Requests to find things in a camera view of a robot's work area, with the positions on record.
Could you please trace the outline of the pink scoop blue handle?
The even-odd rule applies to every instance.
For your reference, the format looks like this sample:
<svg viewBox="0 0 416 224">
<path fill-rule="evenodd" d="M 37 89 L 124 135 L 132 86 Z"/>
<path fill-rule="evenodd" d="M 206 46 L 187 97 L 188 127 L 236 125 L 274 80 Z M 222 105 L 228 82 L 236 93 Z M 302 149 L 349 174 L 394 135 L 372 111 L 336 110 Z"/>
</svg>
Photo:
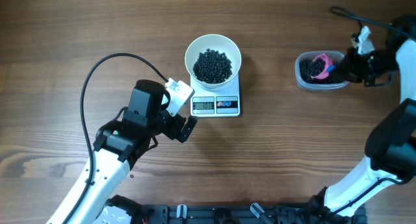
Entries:
<svg viewBox="0 0 416 224">
<path fill-rule="evenodd" d="M 314 59 L 313 62 L 316 62 L 317 60 L 321 59 L 324 62 L 324 69 L 322 70 L 321 73 L 319 73 L 316 76 L 311 76 L 312 79 L 318 79 L 318 80 L 323 80 L 329 77 L 330 75 L 330 71 L 335 67 L 333 65 L 333 60 L 327 56 L 326 53 L 322 53 L 320 55 L 317 55 Z"/>
</svg>

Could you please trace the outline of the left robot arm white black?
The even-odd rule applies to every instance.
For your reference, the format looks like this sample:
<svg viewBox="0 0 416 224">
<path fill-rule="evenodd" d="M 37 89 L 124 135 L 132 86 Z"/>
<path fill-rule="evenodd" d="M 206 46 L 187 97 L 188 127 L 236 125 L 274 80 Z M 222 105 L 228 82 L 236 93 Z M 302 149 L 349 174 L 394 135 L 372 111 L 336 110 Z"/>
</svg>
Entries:
<svg viewBox="0 0 416 224">
<path fill-rule="evenodd" d="M 182 81 L 137 81 L 128 106 L 98 130 L 83 172 L 48 222 L 141 223 L 142 207 L 112 193 L 136 161 L 157 147 L 157 135 L 187 140 L 197 119 L 178 112 L 193 94 Z"/>
</svg>

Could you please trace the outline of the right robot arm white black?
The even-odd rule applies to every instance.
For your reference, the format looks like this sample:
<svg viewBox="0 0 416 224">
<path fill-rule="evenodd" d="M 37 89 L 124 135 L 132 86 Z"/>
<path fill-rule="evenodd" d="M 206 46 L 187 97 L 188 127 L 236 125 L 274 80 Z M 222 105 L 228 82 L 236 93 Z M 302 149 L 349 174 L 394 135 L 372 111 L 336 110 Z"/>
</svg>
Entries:
<svg viewBox="0 0 416 224">
<path fill-rule="evenodd" d="M 306 220 L 347 223 L 369 199 L 415 176 L 415 16 L 387 24 L 385 48 L 375 50 L 368 29 L 355 34 L 346 56 L 328 73 L 336 79 L 376 87 L 382 75 L 400 75 L 399 105 L 370 133 L 365 156 L 338 183 L 323 188 L 308 204 Z"/>
</svg>

